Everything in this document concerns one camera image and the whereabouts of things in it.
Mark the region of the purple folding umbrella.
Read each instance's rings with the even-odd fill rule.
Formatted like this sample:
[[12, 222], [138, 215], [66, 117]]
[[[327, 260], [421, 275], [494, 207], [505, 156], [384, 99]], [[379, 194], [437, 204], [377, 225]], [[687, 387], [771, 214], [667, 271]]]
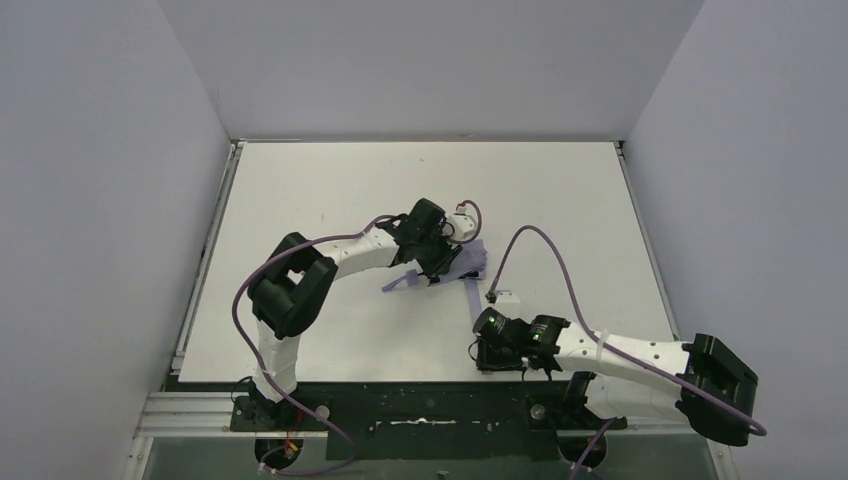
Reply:
[[423, 288], [424, 284], [432, 287], [458, 281], [466, 291], [471, 320], [475, 321], [483, 310], [479, 283], [486, 277], [487, 264], [488, 250], [484, 241], [474, 240], [463, 247], [451, 263], [448, 273], [440, 276], [438, 280], [426, 280], [423, 272], [410, 269], [384, 285], [381, 291], [389, 293], [396, 290]]

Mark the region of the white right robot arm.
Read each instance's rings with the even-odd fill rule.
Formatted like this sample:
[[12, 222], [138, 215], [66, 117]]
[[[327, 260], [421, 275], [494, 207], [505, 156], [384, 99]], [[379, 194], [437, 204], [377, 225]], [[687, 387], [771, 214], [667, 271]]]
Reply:
[[472, 331], [484, 345], [527, 361], [533, 370], [587, 373], [573, 397], [599, 419], [686, 422], [701, 436], [743, 447], [753, 423], [758, 377], [720, 339], [647, 341], [585, 330], [564, 318], [531, 322], [484, 309]]

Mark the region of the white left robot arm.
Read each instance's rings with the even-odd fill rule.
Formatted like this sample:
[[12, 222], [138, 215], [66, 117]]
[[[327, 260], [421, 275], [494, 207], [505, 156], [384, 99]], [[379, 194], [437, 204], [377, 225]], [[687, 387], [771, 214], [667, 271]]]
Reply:
[[250, 299], [258, 327], [249, 346], [257, 359], [251, 396], [276, 406], [294, 392], [300, 336], [318, 318], [335, 281], [415, 263], [430, 283], [439, 283], [481, 227], [480, 209], [471, 200], [448, 213], [422, 198], [409, 212], [380, 215], [353, 234], [312, 240], [287, 234], [236, 293]]

